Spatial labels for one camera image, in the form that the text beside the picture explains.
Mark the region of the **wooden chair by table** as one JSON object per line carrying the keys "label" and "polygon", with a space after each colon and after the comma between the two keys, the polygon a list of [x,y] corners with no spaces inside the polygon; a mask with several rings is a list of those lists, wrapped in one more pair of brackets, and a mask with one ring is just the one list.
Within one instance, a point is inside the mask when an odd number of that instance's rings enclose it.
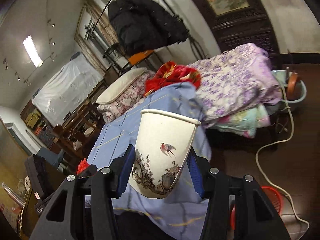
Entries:
{"label": "wooden chair by table", "polygon": [[67,154],[78,159],[88,157],[104,127],[103,116],[89,100],[79,106],[52,134]]}

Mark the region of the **blue checked bed sheet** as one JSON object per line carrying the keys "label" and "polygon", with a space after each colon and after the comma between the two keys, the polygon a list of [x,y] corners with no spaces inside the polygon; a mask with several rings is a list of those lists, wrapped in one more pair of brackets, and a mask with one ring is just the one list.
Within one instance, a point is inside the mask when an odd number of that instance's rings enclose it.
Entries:
{"label": "blue checked bed sheet", "polygon": [[125,192],[112,201],[116,216],[136,216],[144,239],[199,239],[208,201],[195,191],[186,163],[188,150],[210,159],[201,122],[204,110],[189,82],[166,86],[106,124],[88,163],[109,166],[129,145],[136,148]]}

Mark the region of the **maroon floral folded quilt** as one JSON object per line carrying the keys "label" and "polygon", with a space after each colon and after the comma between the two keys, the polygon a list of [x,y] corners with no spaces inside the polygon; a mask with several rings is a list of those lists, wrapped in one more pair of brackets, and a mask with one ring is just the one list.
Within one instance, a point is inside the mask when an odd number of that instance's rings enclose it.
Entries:
{"label": "maroon floral folded quilt", "polygon": [[155,72],[146,70],[114,102],[98,104],[97,110],[102,114],[105,124],[116,120],[116,118],[134,107],[138,101],[142,100],[145,93],[145,82],[154,77],[154,75]]}

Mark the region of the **pastel green pink quilt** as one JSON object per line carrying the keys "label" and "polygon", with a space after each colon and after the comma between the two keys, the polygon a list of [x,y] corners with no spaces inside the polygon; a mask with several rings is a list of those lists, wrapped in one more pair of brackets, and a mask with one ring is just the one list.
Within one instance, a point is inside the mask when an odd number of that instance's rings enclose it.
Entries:
{"label": "pastel green pink quilt", "polygon": [[263,104],[220,118],[213,126],[220,132],[229,132],[253,139],[258,128],[270,126],[270,118]]}

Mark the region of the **cream pillow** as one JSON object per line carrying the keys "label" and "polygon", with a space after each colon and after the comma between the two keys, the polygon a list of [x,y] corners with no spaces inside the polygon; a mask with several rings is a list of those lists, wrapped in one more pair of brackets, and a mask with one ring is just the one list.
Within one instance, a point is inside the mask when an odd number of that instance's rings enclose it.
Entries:
{"label": "cream pillow", "polygon": [[135,68],[129,70],[114,81],[114,83],[112,83],[104,92],[102,92],[95,103],[99,105],[106,105],[114,102],[146,71],[147,68]]}

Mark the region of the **white cloth cover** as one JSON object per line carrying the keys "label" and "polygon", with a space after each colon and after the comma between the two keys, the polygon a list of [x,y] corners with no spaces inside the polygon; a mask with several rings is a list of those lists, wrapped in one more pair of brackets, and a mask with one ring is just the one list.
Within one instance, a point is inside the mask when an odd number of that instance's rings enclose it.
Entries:
{"label": "white cloth cover", "polygon": [[52,126],[64,123],[103,76],[92,67],[84,55],[79,55],[65,64],[33,98],[33,105],[44,115]]}

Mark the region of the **red patterned blanket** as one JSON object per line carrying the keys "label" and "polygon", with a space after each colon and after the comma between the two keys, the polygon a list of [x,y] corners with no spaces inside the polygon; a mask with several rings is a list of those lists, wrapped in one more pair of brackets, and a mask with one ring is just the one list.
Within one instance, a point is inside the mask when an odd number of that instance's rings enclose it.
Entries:
{"label": "red patterned blanket", "polygon": [[153,78],[146,80],[144,97],[174,83],[189,82],[196,89],[201,85],[201,75],[198,70],[173,61],[166,62],[156,72]]}

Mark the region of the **purple floral quilt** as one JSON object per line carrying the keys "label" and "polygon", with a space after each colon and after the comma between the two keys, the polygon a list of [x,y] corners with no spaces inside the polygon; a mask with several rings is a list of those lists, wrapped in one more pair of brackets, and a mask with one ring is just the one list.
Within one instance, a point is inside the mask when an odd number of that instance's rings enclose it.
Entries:
{"label": "purple floral quilt", "polygon": [[253,43],[198,60],[188,67],[201,76],[196,95],[204,105],[205,127],[259,104],[276,105],[282,98],[268,53]]}

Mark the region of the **orange box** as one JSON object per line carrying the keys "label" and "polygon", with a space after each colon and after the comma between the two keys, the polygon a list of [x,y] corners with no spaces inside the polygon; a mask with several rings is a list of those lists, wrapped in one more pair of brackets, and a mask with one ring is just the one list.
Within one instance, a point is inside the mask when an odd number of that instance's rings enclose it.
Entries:
{"label": "orange box", "polygon": [[134,66],[139,64],[140,62],[147,60],[155,51],[154,50],[147,50],[141,53],[137,53],[135,55],[132,55],[129,59],[128,62]]}

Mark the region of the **light blue wash basin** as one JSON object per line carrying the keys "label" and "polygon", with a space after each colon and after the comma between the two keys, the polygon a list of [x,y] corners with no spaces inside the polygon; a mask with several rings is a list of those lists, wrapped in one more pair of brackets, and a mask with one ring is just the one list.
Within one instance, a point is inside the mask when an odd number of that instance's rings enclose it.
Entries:
{"label": "light blue wash basin", "polygon": [[285,88],[286,99],[282,98],[280,103],[286,107],[288,104],[291,111],[297,109],[305,100],[307,89],[305,83],[297,72],[289,71],[287,67],[285,70],[273,70],[273,76]]}

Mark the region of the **ceiling light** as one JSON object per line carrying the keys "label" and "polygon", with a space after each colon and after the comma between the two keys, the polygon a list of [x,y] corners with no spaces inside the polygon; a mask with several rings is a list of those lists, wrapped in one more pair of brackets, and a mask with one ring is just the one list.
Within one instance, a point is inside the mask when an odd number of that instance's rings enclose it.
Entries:
{"label": "ceiling light", "polygon": [[28,36],[23,40],[23,45],[34,66],[36,68],[41,67],[43,61],[37,52],[37,49],[31,36]]}

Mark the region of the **copper brown pan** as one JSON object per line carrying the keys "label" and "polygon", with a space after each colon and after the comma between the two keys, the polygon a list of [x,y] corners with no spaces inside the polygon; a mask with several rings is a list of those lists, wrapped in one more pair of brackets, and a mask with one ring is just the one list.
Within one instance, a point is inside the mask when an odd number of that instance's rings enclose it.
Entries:
{"label": "copper brown pan", "polygon": [[286,96],[288,100],[297,100],[300,98],[302,85],[301,78],[296,71],[287,72],[287,90]]}

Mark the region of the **black hanging jacket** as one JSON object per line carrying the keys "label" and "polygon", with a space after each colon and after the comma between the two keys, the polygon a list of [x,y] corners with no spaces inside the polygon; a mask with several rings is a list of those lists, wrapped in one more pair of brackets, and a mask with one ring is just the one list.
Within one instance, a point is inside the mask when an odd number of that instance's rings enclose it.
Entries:
{"label": "black hanging jacket", "polygon": [[109,22],[128,56],[185,42],[189,31],[153,0],[114,0],[108,6]]}

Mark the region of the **beige striped curtain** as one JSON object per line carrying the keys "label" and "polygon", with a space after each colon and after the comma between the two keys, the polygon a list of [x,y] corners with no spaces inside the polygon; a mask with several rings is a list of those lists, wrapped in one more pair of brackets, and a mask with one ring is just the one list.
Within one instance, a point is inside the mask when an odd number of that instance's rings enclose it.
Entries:
{"label": "beige striped curtain", "polygon": [[93,47],[86,40],[90,35],[90,30],[97,24],[94,31],[102,35],[107,45],[114,45],[118,42],[116,32],[110,24],[108,17],[103,14],[98,19],[101,13],[101,7],[94,0],[85,0],[78,18],[74,40],[80,48],[80,52],[92,67],[101,75],[106,75],[108,66],[103,63],[102,58],[94,52]]}

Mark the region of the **dark framed landscape painting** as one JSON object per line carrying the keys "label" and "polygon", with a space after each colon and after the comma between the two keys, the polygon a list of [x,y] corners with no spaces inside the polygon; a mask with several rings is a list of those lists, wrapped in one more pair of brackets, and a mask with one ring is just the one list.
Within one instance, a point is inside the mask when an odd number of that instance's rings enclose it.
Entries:
{"label": "dark framed landscape painting", "polygon": [[192,0],[221,51],[253,43],[280,65],[279,46],[261,0]]}

